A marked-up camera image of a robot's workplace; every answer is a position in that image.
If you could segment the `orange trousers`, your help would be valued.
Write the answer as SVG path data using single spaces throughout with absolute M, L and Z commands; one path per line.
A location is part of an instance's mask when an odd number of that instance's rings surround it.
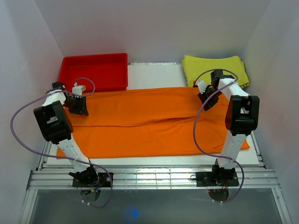
M 88 116 L 68 114 L 73 137 L 90 159 L 218 154 L 226 139 L 228 100 L 200 111 L 192 87 L 96 92 Z

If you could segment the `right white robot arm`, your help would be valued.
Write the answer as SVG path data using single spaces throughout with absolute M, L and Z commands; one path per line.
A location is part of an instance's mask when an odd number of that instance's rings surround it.
M 210 69 L 209 85 L 198 77 L 193 82 L 193 86 L 199 89 L 201 111 L 208 111 L 215 106 L 220 95 L 224 95 L 228 100 L 225 143 L 220 155 L 214 156 L 216 160 L 212 170 L 195 174 L 198 187 L 239 186 L 235 168 L 240 168 L 241 165 L 236 159 L 243 143 L 258 125 L 259 97 L 246 93 L 237 83 L 238 76 L 229 70 L 224 74 L 225 71 L 225 69 Z

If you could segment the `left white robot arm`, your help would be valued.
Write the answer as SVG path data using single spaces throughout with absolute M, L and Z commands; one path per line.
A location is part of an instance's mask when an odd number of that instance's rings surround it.
M 60 148 L 74 168 L 70 172 L 79 183 L 87 186 L 95 186 L 99 182 L 99 175 L 95 168 L 89 164 L 90 160 L 81 152 L 73 137 L 73 126 L 65 111 L 69 113 L 88 116 L 84 85 L 74 83 L 71 93 L 61 82 L 52 84 L 52 90 L 47 92 L 45 102 L 34 109 L 41 133 L 46 141 Z

